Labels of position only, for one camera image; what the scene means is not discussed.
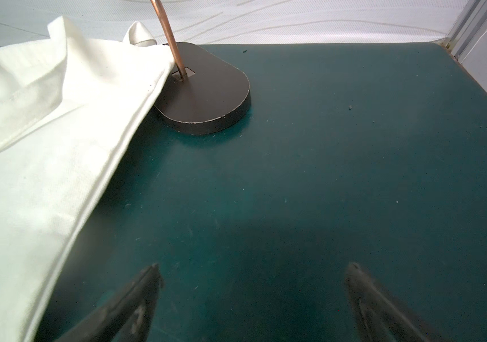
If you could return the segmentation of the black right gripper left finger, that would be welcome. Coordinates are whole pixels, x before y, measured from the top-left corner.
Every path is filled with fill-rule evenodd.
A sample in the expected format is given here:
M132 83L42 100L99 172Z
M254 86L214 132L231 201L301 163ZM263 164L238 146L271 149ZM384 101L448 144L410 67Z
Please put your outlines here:
M159 264L145 267L59 341L146 341L164 287Z

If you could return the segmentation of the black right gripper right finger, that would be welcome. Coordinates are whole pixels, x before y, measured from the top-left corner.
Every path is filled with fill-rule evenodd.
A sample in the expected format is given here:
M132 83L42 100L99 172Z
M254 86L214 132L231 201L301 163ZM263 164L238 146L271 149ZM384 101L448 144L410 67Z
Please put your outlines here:
M447 340L355 262L347 265L345 287L361 341Z

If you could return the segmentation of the white printed canvas tote bag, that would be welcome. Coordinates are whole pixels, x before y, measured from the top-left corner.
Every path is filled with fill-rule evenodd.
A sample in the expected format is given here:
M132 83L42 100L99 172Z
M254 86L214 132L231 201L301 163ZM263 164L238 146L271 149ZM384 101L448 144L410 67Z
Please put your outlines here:
M0 341L32 341L59 274L175 64L135 22L122 41L65 17L0 47Z

